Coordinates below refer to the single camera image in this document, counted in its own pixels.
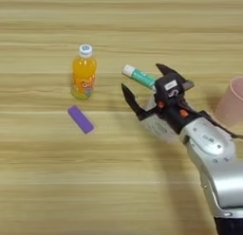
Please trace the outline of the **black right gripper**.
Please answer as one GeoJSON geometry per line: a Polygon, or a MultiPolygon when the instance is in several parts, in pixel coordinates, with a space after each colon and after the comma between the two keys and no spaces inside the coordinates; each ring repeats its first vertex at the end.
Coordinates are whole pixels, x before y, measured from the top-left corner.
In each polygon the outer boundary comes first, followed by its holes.
{"type": "MultiPolygon", "coordinates": [[[[195,86],[193,81],[185,79],[176,70],[165,64],[157,63],[156,67],[163,76],[167,74],[178,76],[184,89],[191,89],[195,86]]],[[[181,130],[194,120],[199,118],[210,119],[206,112],[198,112],[192,109],[183,96],[171,98],[153,96],[150,99],[151,106],[143,109],[138,105],[134,94],[125,84],[121,85],[121,90],[125,101],[142,125],[155,135],[179,135],[181,130]]]]}

